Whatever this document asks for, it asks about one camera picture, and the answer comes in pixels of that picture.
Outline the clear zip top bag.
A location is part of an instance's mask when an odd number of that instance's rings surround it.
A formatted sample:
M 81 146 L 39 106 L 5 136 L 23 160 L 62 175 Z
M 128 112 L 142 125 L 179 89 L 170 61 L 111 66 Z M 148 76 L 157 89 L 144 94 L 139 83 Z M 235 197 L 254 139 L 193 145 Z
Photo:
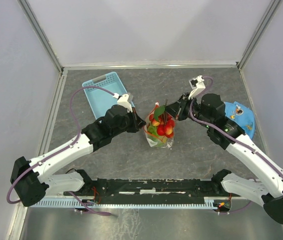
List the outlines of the clear zip top bag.
M 176 122 L 171 115 L 164 111 L 164 105 L 156 102 L 145 121 L 146 125 L 143 130 L 149 146 L 170 149 L 174 143 Z

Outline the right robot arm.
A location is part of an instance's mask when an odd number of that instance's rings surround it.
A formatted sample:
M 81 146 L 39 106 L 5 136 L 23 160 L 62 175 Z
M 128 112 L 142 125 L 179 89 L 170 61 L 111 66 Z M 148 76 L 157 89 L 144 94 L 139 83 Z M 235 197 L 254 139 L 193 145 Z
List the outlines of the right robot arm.
M 165 112 L 175 120 L 187 118 L 206 127 L 209 139 L 240 160 L 258 179 L 253 182 L 223 170 L 222 178 L 211 182 L 218 196 L 226 192 L 244 197 L 261 207 L 277 223 L 283 225 L 283 168 L 261 151 L 245 131 L 225 113 L 225 103 L 214 93 L 207 93 L 197 103 L 184 93 L 166 106 Z

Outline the green grape bunch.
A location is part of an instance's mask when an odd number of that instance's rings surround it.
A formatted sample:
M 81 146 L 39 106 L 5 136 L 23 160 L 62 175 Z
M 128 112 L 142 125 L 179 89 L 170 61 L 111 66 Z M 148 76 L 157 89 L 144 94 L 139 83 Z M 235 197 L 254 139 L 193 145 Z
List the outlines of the green grape bunch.
M 167 146 L 167 137 L 162 135 L 163 131 L 158 127 L 149 125 L 145 133 L 146 140 L 151 148 L 165 148 Z

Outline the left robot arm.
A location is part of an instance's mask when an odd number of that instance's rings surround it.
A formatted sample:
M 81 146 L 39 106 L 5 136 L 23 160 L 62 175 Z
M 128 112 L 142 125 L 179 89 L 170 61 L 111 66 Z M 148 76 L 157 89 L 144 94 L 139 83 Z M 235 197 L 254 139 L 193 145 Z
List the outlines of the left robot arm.
M 24 156 L 15 160 L 10 190 L 17 193 L 18 200 L 25 207 L 35 205 L 46 195 L 65 192 L 87 195 L 92 190 L 92 180 L 84 170 L 64 174 L 56 172 L 110 144 L 114 137 L 122 133 L 137 133 L 145 125 L 135 110 L 129 112 L 121 105 L 113 105 L 105 116 L 87 125 L 61 146 L 30 160 Z

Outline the red lychee cluster with leaves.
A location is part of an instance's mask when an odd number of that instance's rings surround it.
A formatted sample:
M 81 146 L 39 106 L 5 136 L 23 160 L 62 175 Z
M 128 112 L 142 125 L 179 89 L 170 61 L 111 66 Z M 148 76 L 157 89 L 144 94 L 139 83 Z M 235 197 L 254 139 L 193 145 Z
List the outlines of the red lychee cluster with leaves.
M 148 114 L 146 124 L 146 132 L 149 125 L 157 127 L 157 132 L 163 131 L 162 135 L 165 135 L 167 139 L 174 137 L 175 121 L 173 117 L 164 111 L 164 106 L 159 102 L 155 103 L 153 110 Z

